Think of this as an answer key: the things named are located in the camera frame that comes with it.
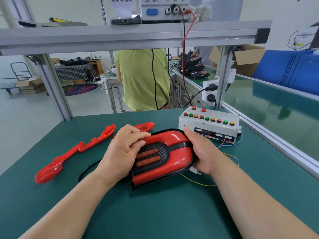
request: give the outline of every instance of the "person's left hand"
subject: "person's left hand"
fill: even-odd
[[[106,184],[116,184],[133,167],[136,154],[145,145],[146,142],[140,139],[150,135],[131,125],[121,128],[92,173],[102,178]]]

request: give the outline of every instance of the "pile of black devices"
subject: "pile of black devices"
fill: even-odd
[[[209,76],[209,73],[204,71],[204,64],[201,62],[201,57],[196,57],[193,54],[193,51],[189,51],[188,54],[184,54],[184,69],[185,75],[189,75],[194,79],[202,79]],[[179,57],[181,58],[178,63],[179,71],[182,73],[182,56],[183,53],[180,53]]]

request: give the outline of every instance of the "smartphone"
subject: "smartphone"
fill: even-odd
[[[126,25],[126,24],[141,24],[141,16],[137,15],[134,18],[112,19],[112,25]]]

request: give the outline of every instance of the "table with checkered tablecloth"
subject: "table with checkered tablecloth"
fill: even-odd
[[[60,80],[86,80],[87,71],[90,70],[95,76],[95,69],[91,63],[85,65],[57,66],[55,71]]]

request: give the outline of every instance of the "blue power switch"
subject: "blue power switch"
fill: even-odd
[[[157,8],[147,8],[146,9],[146,15],[148,16],[156,16],[158,15],[159,11]]]

